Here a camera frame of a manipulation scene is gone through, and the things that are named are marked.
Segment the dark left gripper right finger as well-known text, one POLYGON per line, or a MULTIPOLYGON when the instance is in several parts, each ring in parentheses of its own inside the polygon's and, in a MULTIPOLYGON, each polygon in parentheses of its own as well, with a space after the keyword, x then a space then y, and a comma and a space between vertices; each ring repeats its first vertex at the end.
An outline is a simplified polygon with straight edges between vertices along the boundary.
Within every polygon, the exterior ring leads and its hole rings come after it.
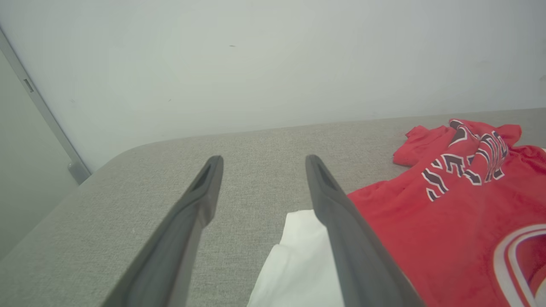
POLYGON ((305 167, 314 212, 329 235, 345 306, 425 306, 324 162, 308 155, 305 167))

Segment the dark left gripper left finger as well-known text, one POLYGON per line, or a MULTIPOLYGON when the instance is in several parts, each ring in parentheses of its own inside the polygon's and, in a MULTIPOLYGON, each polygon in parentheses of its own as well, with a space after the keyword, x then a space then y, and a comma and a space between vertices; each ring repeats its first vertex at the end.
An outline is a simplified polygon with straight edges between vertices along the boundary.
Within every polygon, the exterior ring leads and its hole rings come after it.
POLYGON ((224 159, 211 156, 103 302, 104 307, 184 307, 203 229, 214 218, 224 159))

